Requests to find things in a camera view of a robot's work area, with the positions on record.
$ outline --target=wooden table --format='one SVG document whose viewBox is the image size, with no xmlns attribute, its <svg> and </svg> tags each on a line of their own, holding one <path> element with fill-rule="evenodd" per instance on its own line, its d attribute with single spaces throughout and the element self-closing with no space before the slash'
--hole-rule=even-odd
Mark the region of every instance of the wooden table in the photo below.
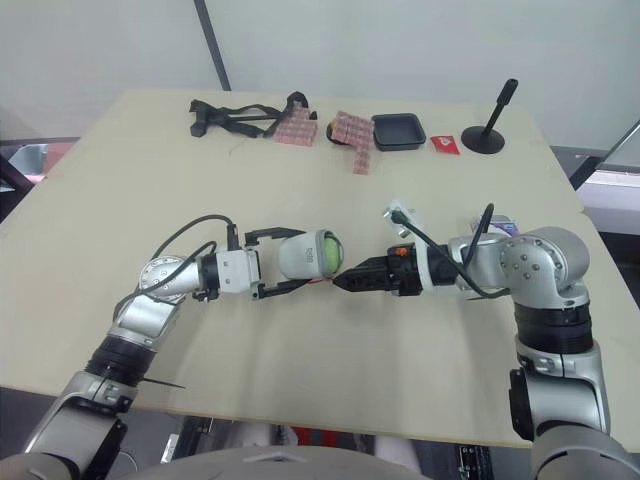
<svg viewBox="0 0 640 480">
<path fill-rule="evenodd" d="M 367 176 L 353 151 L 324 137 L 337 110 L 361 116 L 414 112 L 428 136 L 483 123 L 491 106 L 310 98 L 319 115 L 312 148 L 211 128 L 190 136 L 193 98 L 213 105 L 284 106 L 285 95 L 132 91 L 124 95 L 0 225 L 0 384 L 57 394 L 82 369 L 156 246 L 206 213 L 241 232 L 329 228 L 345 267 L 384 254 L 398 238 L 381 218 L 393 198 L 418 210 L 445 242 L 493 201 L 521 231 L 558 225 L 591 252 L 586 282 L 603 351 L 613 434 L 640 451 L 640 314 L 613 261 L 525 110 L 509 106 L 493 156 L 376 152 Z M 224 241 L 198 227 L 168 253 Z M 267 241 L 263 272 L 277 268 Z M 526 445 L 512 431 L 508 372 L 517 367 L 508 298 L 468 302 L 383 292 L 349 294 L 330 283 L 253 302 L 224 295 L 187 302 L 137 406 L 335 430 L 479 444 Z"/>
</svg>

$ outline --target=black handle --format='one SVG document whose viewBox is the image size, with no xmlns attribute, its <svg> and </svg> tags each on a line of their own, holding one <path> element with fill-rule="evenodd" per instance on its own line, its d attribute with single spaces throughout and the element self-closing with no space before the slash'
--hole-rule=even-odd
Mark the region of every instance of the black handle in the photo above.
<svg viewBox="0 0 640 480">
<path fill-rule="evenodd" d="M 502 87 L 500 95 L 498 95 L 498 100 L 496 101 L 498 105 L 509 105 L 511 97 L 513 97 L 516 88 L 518 88 L 518 81 L 515 78 L 510 78 L 509 80 L 507 80 L 504 84 L 504 87 Z"/>
</svg>

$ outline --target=white wall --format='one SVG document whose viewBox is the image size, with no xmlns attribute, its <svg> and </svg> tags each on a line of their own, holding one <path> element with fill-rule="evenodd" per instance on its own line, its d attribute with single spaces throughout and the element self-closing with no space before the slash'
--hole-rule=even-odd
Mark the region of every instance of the white wall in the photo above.
<svg viewBox="0 0 640 480">
<path fill-rule="evenodd" d="M 128 88 L 220 88 L 189 0 L 0 0 L 0 69 L 1 140 L 81 136 Z"/>
<path fill-rule="evenodd" d="M 208 0 L 234 90 L 495 101 L 608 150 L 640 113 L 638 0 Z"/>
</svg>

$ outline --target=red packet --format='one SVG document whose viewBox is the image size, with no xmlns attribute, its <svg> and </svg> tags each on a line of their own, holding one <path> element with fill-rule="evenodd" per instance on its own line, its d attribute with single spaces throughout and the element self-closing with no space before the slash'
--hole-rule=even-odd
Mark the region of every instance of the red packet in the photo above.
<svg viewBox="0 0 640 480">
<path fill-rule="evenodd" d="M 444 153 L 454 153 L 456 155 L 460 155 L 458 151 L 458 147 L 456 146 L 456 141 L 451 135 L 441 135 L 439 137 L 431 137 L 431 141 L 433 145 L 436 147 L 436 150 Z"/>
</svg>

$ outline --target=black stand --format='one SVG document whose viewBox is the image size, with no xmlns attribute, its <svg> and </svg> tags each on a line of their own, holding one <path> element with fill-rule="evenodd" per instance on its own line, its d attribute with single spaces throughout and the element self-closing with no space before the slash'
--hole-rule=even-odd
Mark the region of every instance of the black stand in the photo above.
<svg viewBox="0 0 640 480">
<path fill-rule="evenodd" d="M 493 126 L 498 120 L 500 113 L 502 113 L 502 109 L 505 105 L 509 104 L 513 92 L 516 91 L 517 87 L 518 81 L 515 78 L 507 80 L 498 96 L 498 104 L 491 114 L 487 125 L 485 127 L 469 127 L 462 132 L 462 143 L 464 143 L 465 147 L 474 152 L 484 154 L 498 153 L 502 150 L 502 147 L 504 147 L 504 137 L 493 130 Z"/>
</svg>

